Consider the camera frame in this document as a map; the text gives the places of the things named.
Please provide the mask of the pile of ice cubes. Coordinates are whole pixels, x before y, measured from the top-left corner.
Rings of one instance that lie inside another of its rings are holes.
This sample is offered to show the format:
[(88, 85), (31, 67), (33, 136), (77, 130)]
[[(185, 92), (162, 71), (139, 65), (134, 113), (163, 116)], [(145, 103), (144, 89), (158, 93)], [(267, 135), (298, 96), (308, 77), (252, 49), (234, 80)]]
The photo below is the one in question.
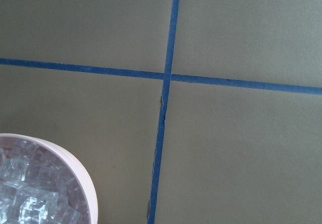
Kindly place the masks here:
[(75, 174), (50, 150), (1, 138), (1, 223), (89, 223)]

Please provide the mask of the pink bowl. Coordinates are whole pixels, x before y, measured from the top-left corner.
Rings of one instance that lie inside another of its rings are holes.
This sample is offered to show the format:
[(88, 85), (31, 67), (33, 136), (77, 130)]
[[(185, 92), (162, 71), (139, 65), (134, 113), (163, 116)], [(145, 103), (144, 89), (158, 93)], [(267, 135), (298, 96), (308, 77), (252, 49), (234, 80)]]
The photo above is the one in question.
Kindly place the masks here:
[(62, 160), (62, 162), (74, 174), (75, 178), (78, 181), (78, 184), (80, 185), (83, 191), (86, 204), (89, 210), (89, 223), (98, 223), (99, 211), (98, 211), (98, 200), (97, 200), (96, 190), (89, 173), (82, 165), (82, 163), (72, 153), (70, 153), (63, 147), (36, 137), (13, 134), (13, 133), (2, 133), (1, 146), (7, 145), (8, 147), (11, 147), (14, 144), (14, 141), (19, 139), (34, 142), (46, 148), (47, 150), (49, 150), (50, 152), (55, 154), (59, 159)]

